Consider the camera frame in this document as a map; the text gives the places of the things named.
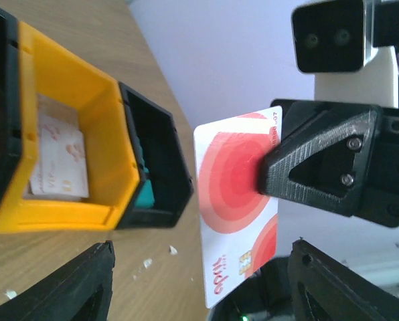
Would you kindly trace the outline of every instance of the teal object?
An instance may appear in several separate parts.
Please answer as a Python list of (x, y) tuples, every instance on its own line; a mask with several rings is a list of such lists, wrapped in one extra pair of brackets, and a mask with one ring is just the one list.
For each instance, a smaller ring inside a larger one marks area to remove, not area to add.
[[(141, 164), (145, 169), (145, 173), (149, 174), (149, 169), (146, 167), (145, 159), (143, 158), (143, 149), (141, 148), (140, 140), (138, 138), (137, 140), (139, 141), (139, 146), (140, 146)], [(141, 189), (140, 194), (135, 202), (135, 207), (140, 207), (143, 209), (151, 209), (154, 205), (155, 205), (155, 196), (153, 195), (152, 182), (150, 179), (148, 179), (147, 181), (145, 181), (145, 184), (143, 184), (143, 188)]]

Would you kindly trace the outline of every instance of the yellow bin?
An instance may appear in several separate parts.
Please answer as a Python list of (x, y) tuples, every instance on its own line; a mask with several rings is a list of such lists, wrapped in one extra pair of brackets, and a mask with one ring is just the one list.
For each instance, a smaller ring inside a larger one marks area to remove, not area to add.
[[(0, 202), (0, 233), (114, 229), (140, 180), (118, 82), (28, 24), (17, 28), (22, 153)], [(37, 94), (78, 111), (90, 191), (81, 203), (23, 199), (38, 157)]]

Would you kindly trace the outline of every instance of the black plastic container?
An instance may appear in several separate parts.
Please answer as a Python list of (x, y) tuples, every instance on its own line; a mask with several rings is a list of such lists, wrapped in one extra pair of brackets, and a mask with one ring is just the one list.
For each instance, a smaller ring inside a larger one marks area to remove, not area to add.
[(22, 154), (17, 24), (0, 9), (0, 202)]
[[(117, 229), (127, 227), (173, 227), (193, 194), (173, 115), (120, 83), (127, 126), (137, 158), (140, 184)], [(146, 174), (141, 159), (141, 150)], [(155, 204), (152, 208), (135, 206), (147, 179), (152, 182)]]

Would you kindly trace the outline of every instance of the wooden surface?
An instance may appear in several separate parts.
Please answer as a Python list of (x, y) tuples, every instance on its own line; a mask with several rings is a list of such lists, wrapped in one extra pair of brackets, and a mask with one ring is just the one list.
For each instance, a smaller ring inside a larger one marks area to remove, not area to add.
[[(192, 129), (124, 0), (0, 0), (0, 7), (171, 111), (194, 173)], [(196, 197), (170, 230), (0, 235), (0, 304), (6, 289), (20, 294), (106, 239), (114, 241), (116, 253), (109, 321), (204, 320)], [(170, 245), (178, 255), (169, 254)], [(153, 263), (146, 270), (148, 258)]]

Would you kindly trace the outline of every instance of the debris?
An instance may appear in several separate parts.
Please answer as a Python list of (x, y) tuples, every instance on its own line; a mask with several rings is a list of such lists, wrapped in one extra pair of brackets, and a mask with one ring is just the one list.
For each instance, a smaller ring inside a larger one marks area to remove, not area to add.
[(172, 245), (170, 245), (170, 254), (171, 255), (177, 255), (179, 252), (177, 252), (177, 250), (175, 249), (175, 247), (173, 247)]
[(151, 266), (152, 264), (152, 259), (146, 259), (145, 261), (143, 261), (143, 265), (145, 266), (145, 269), (149, 268), (149, 266)]
[(17, 292), (13, 290), (6, 290), (5, 295), (7, 296), (8, 299), (12, 300), (14, 297), (17, 296)]

